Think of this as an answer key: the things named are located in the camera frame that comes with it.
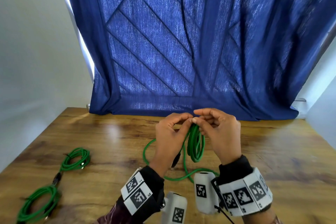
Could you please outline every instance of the green cable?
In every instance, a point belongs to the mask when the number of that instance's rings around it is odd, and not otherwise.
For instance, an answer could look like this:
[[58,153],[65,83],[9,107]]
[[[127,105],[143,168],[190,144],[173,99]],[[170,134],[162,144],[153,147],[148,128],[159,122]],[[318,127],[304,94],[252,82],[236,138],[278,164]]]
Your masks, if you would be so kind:
[[[187,166],[186,166],[186,147],[184,145],[186,139],[189,137],[188,139],[188,145],[187,145],[187,154],[190,156],[191,160],[193,162],[199,162],[203,156],[204,153],[204,146],[205,146],[205,138],[203,135],[201,135],[200,131],[199,131],[199,126],[197,126],[196,124],[192,124],[187,135],[185,136],[183,145],[182,145],[182,149],[183,150],[183,168],[185,171],[185,176],[179,177],[179,178],[170,178],[165,176],[164,178],[166,180],[169,181],[181,181],[183,179],[188,178],[192,183],[194,183],[194,180],[191,178],[191,175],[193,175],[196,172],[212,172],[214,173],[216,176],[219,176],[219,173],[208,169],[208,168],[197,168],[192,172],[188,172],[187,170]],[[153,139],[152,141],[150,141],[145,148],[143,149],[142,152],[142,158],[144,160],[144,162],[146,163],[146,165],[149,165],[148,160],[146,159],[146,150],[148,148],[148,146],[150,146],[153,142],[155,142],[156,139]]]
[[[73,158],[79,156],[81,156],[80,160],[78,160],[73,164],[70,164],[70,161]],[[84,168],[89,162],[90,162],[90,151],[85,150],[83,148],[76,148],[69,154],[66,154],[66,157],[59,169],[59,173],[57,173],[57,175],[54,178],[53,184],[37,189],[26,199],[24,205],[22,206],[17,215],[16,223],[36,222],[42,218],[46,218],[47,216],[49,216],[49,214],[51,214],[53,209],[56,207],[61,196],[61,194],[57,191],[57,184],[62,177],[61,172]],[[41,209],[37,210],[36,212],[30,213],[30,208],[33,202],[45,194],[51,195],[49,201]]]

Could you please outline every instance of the black wire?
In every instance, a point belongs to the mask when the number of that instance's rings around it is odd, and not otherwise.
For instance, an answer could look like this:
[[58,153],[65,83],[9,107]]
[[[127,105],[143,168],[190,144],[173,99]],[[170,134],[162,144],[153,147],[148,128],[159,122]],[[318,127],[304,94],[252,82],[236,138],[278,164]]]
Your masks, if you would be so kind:
[[221,211],[224,215],[225,215],[225,217],[232,223],[232,224],[235,224],[231,219],[230,219],[230,217],[220,208],[220,207],[218,207],[218,206],[216,206],[215,205],[215,208],[217,209],[217,210],[219,210],[219,211]]

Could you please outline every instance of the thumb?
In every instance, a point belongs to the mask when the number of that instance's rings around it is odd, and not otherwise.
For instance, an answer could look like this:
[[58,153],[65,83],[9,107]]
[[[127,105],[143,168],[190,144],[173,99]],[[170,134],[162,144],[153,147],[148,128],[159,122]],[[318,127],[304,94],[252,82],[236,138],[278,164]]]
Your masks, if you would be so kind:
[[199,117],[194,117],[192,119],[192,122],[202,128],[203,131],[210,137],[210,134],[212,134],[213,131],[213,127],[207,121]]
[[178,131],[178,134],[183,136],[183,139],[186,137],[189,129],[190,129],[190,126],[192,124],[192,121],[191,121],[191,118],[185,120],[180,128],[180,130]]

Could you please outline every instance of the hand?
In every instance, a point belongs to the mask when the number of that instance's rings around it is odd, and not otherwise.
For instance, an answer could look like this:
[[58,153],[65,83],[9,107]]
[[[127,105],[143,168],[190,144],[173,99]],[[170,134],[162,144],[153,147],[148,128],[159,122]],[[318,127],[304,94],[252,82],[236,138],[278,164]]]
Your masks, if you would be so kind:
[[[161,177],[164,177],[174,158],[180,152],[184,138],[192,124],[192,117],[190,113],[172,113],[155,126],[155,154],[149,166]],[[173,127],[180,121],[183,121],[183,124],[176,132]]]
[[199,126],[203,135],[210,138],[212,149],[222,165],[240,158],[240,122],[236,117],[215,108],[198,109],[194,113],[200,117],[194,117],[192,122]]

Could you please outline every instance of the person's right hand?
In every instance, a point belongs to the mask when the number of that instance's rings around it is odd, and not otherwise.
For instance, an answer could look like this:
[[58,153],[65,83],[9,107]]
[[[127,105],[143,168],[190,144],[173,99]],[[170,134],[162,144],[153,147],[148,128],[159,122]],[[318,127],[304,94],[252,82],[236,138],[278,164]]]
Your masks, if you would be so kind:
[[222,165],[240,158],[240,122],[236,117],[215,108],[198,109],[194,113],[200,117],[194,117],[192,122],[210,138],[212,149]]

